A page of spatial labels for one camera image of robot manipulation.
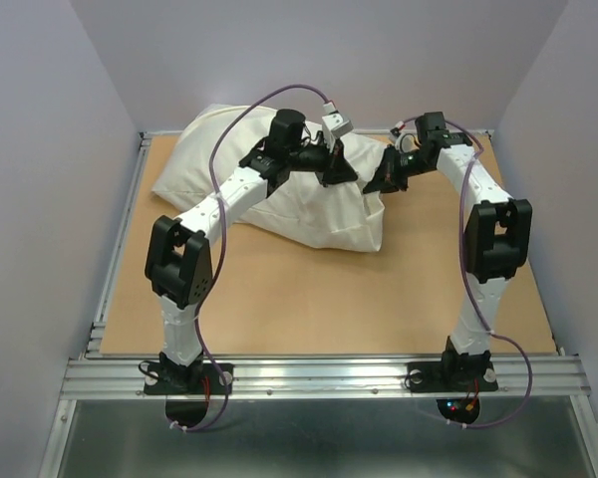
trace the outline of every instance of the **cable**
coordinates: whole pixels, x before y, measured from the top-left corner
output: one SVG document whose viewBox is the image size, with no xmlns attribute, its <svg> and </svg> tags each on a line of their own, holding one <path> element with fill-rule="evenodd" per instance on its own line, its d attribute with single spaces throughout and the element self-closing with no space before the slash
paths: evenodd
<svg viewBox="0 0 598 478">
<path fill-rule="evenodd" d="M 406 122 L 409 122 L 411 120 L 412 119 L 404 120 L 404 124 L 402 125 L 401 129 L 403 129 L 405 127 Z M 476 301 L 476 298 L 474 297 L 474 293 L 473 293 L 471 287 L 469 286 L 469 282 L 467 281 L 467 269 L 465 268 L 465 244 L 464 244 L 465 200 L 467 197 L 467 187 L 469 186 L 469 176 L 471 175 L 471 171 L 473 170 L 474 165 L 478 162 L 478 158 L 484 153 L 485 148 L 482 146 L 482 143 L 478 140 L 478 138 L 471 132 L 467 131 L 464 127 L 462 127 L 448 119 L 446 119 L 446 123 L 449 124 L 450 126 L 455 127 L 456 129 L 458 129 L 462 133 L 466 134 L 467 136 L 469 136 L 469 138 L 478 147 L 478 151 L 476 151 L 474 153 L 473 157 L 467 164 L 467 168 L 465 169 L 465 176 L 462 180 L 462 185 L 460 187 L 460 206 L 458 209 L 458 258 L 459 258 L 459 262 L 460 262 L 460 276 L 462 278 L 462 284 L 465 288 L 465 292 L 467 293 L 469 301 L 471 302 L 471 306 L 474 308 L 474 311 L 476 312 L 476 316 L 478 317 L 478 320 L 480 321 L 480 324 L 482 325 L 483 329 L 494 339 L 512 344 L 518 350 L 518 352 L 522 355 L 522 358 L 525 361 L 525 365 L 527 365 L 527 389 L 525 391 L 525 395 L 524 395 L 522 401 L 520 402 L 520 405 L 518 405 L 518 407 L 514 411 L 509 413 L 507 416 L 504 416 L 503 418 L 492 421 L 490 423 L 471 424 L 471 425 L 468 425 L 466 423 L 458 423 L 455 421 L 448 420 L 448 423 L 453 423 L 455 425 L 461 426 L 462 428 L 484 430 L 484 429 L 491 428 L 494 426 L 502 425 L 503 423 L 507 423 L 508 421 L 515 418 L 516 415 L 518 415 L 518 413 L 520 413 L 523 410 L 523 408 L 527 405 L 527 403 L 529 401 L 529 397 L 531 396 L 531 389 L 532 389 L 533 383 L 534 383 L 534 373 L 533 373 L 533 369 L 531 367 L 531 362 L 529 361 L 529 356 L 527 355 L 525 350 L 520 346 L 520 344 L 510 337 L 495 334 L 493 332 L 493 330 L 487 323 L 487 320 L 485 319 L 484 315 L 482 314 L 480 306 L 478 305 L 478 302 Z"/>
<path fill-rule="evenodd" d="M 223 268 L 223 262 L 224 262 L 225 257 L 226 257 L 226 239 L 227 239 L 227 236 L 228 236 L 228 223 L 227 223 L 227 220 L 226 220 L 226 208 L 225 208 L 225 205 L 224 205 L 223 201 L 221 200 L 221 194 L 220 194 L 221 191 L 219 189 L 219 181 L 217 180 L 217 174 L 216 174 L 215 168 L 214 168 L 215 157 L 217 156 L 217 152 L 219 151 L 219 147 L 221 146 L 221 144 L 225 140 L 225 138 L 228 135 L 228 133 L 246 115 L 248 115 L 254 109 L 256 109 L 257 107 L 259 107 L 263 103 L 267 102 L 271 98 L 276 97 L 277 95 L 279 95 L 279 94 L 281 94 L 283 92 L 287 92 L 288 90 L 296 90 L 296 89 L 311 91 L 311 92 L 315 93 L 316 95 L 318 95 L 323 100 L 324 103 L 328 103 L 329 102 L 328 98 L 320 90 L 318 90 L 318 89 L 316 89 L 314 87 L 311 87 L 310 85 L 293 84 L 293 85 L 287 85 L 285 87 L 279 88 L 278 90 L 275 90 L 274 92 L 266 95 L 262 99 L 256 101 L 251 106 L 249 106 L 248 108 L 246 108 L 241 114 L 239 114 L 237 116 L 237 118 L 235 118 L 232 121 L 232 123 L 229 124 L 228 127 L 219 136 L 219 139 L 217 140 L 217 143 L 215 144 L 214 148 L 212 149 L 212 153 L 210 154 L 210 159 L 208 160 L 208 171 L 210 173 L 210 182 L 212 183 L 212 189 L 213 189 L 213 191 L 214 191 L 214 193 L 215 193 L 215 195 L 217 197 L 217 206 L 219 207 L 219 225 L 220 225 L 220 228 L 221 228 L 221 250 L 219 252 L 219 260 L 217 261 L 217 268 L 215 269 L 215 273 L 212 276 L 212 281 L 210 282 L 210 288 L 208 289 L 208 294 L 206 294 L 206 296 L 205 296 L 206 298 L 208 297 L 208 295 L 210 294 L 210 292 L 214 288 L 215 284 L 217 283 L 217 280 L 219 279 L 219 274 L 221 274 L 221 270 Z M 194 319 L 194 321 L 195 321 L 195 333 L 197 334 L 197 339 L 199 340 L 199 344 L 201 345 L 201 349 L 203 351 L 203 354 L 208 357 L 208 360 L 210 360 L 210 363 L 212 364 L 213 368 L 215 369 L 215 371 L 217 372 L 217 374 L 219 375 L 219 377 L 221 379 L 222 377 L 224 377 L 223 370 L 221 369 L 221 367 L 217 363 L 217 360 L 215 360 L 215 357 L 213 356 L 213 354 L 208 349 L 208 346 L 206 345 L 206 343 L 205 343 L 205 341 L 203 339 L 203 336 L 201 334 L 201 329 L 199 328 L 199 311 L 201 310 L 201 306 L 203 305 L 204 302 L 205 302 L 205 298 L 197 304 L 197 308 L 195 310 L 195 319 Z M 215 416 L 213 416 L 212 419 L 210 421 L 208 421 L 208 423 L 205 423 L 203 425 L 198 425 L 198 426 L 195 426 L 195 427 L 192 427 L 192 428 L 180 427 L 177 424 L 175 426 L 178 427 L 179 429 L 181 429 L 182 431 L 193 432 L 193 431 L 203 431 L 203 430 L 206 430 L 206 429 L 210 428 L 213 424 L 215 424 L 216 421 L 221 417 L 221 415 L 223 415 L 224 411 L 226 410 L 226 406 L 228 405 L 228 397 L 230 396 L 230 384 L 227 382 L 227 380 L 221 379 L 221 381 L 223 381 L 223 385 L 224 385 L 224 388 L 225 388 L 225 395 L 224 395 L 223 403 L 221 404 L 221 408 L 219 409 L 219 411 L 217 412 L 217 414 Z"/>
<path fill-rule="evenodd" d="M 157 376 L 156 373 L 153 373 L 153 372 L 149 371 L 147 368 L 144 369 L 142 367 L 142 365 L 144 365 L 144 364 L 150 365 L 150 362 L 148 360 L 142 360 L 140 363 L 138 363 L 138 370 L 142 373 L 142 375 L 152 378 L 155 381 L 159 381 L 159 377 Z"/>
</svg>

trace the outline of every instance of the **cardboard surface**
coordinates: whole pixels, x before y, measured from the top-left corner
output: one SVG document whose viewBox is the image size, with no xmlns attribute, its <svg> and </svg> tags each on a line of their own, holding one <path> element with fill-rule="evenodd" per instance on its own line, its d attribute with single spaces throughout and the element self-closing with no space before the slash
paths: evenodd
<svg viewBox="0 0 598 478">
<path fill-rule="evenodd" d="M 486 136 L 481 161 L 500 181 Z M 156 354 L 163 332 L 144 276 L 150 230 L 178 211 L 150 189 L 176 136 L 152 140 L 113 292 L 101 352 Z M 439 173 L 385 195 L 378 253 L 315 250 L 243 224 L 228 232 L 224 269 L 200 316 L 217 354 L 440 353 L 463 297 L 457 257 L 458 194 Z M 218 257 L 219 244 L 213 248 Z M 502 298 L 495 330 L 532 353 L 555 345 L 528 265 Z M 515 352 L 493 341 L 494 352 Z"/>
</svg>

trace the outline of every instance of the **lavender wall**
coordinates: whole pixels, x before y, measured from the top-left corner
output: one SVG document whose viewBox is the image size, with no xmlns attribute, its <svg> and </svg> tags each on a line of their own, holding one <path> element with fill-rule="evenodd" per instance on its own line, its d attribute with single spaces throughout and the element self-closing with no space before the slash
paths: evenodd
<svg viewBox="0 0 598 478">
<path fill-rule="evenodd" d="M 72 0 L 140 130 L 288 83 L 332 95 L 357 127 L 443 109 L 494 127 L 566 0 Z M 273 106 L 314 118 L 318 102 Z"/>
<path fill-rule="evenodd" d="M 598 0 L 572 0 L 494 135 L 505 184 L 534 205 L 531 264 L 556 339 L 598 414 Z"/>
<path fill-rule="evenodd" d="M 137 148 L 71 4 L 0 1 L 0 477 L 38 475 Z"/>
</svg>

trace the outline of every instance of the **enclosure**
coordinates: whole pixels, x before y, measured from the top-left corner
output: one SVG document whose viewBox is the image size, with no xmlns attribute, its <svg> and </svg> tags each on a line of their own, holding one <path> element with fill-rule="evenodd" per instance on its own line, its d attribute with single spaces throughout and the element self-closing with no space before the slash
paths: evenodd
<svg viewBox="0 0 598 478">
<path fill-rule="evenodd" d="M 496 319 L 534 367 L 515 420 L 454 429 L 430 418 L 450 396 L 403 386 L 463 297 L 459 197 L 436 173 L 384 196 L 377 253 L 232 226 L 200 316 L 235 365 L 226 415 L 182 435 L 142 393 L 138 362 L 163 341 L 150 229 L 179 213 L 152 185 L 206 107 L 299 82 L 380 141 L 443 111 L 531 201 L 529 262 Z M 267 105 L 321 116 L 305 92 Z M 480 421 L 527 386 L 516 350 L 491 350 Z M 191 469 L 598 476 L 598 0 L 0 2 L 0 476 Z"/>
</svg>

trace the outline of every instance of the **black foot plate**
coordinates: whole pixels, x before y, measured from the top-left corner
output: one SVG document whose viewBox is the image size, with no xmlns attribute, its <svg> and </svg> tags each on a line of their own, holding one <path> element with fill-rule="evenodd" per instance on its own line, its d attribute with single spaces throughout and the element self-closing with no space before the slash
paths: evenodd
<svg viewBox="0 0 598 478">
<path fill-rule="evenodd" d="M 150 374 L 156 374 L 159 377 L 165 377 L 165 372 L 162 365 L 156 361 L 146 362 L 146 370 Z M 234 376 L 234 365 L 232 363 L 220 363 L 222 371 L 229 372 Z M 226 390 L 223 386 L 223 382 L 219 381 L 219 374 L 215 370 L 212 363 L 202 363 L 197 365 L 198 369 L 194 374 L 196 379 L 192 379 L 188 383 L 181 381 L 174 381 L 168 379 L 160 379 L 155 383 L 149 384 L 145 380 L 144 393 L 145 395 L 203 395 L 204 389 L 201 379 L 205 376 L 208 377 L 208 383 L 210 384 L 211 395 L 224 395 Z"/>
<path fill-rule="evenodd" d="M 497 391 L 498 382 L 487 381 L 479 376 L 478 391 Z M 447 382 L 442 376 L 442 366 L 439 361 L 413 361 L 408 363 L 408 378 L 406 387 L 412 393 L 443 393 L 443 392 L 467 392 L 474 390 L 474 377 L 458 376 Z"/>
</svg>

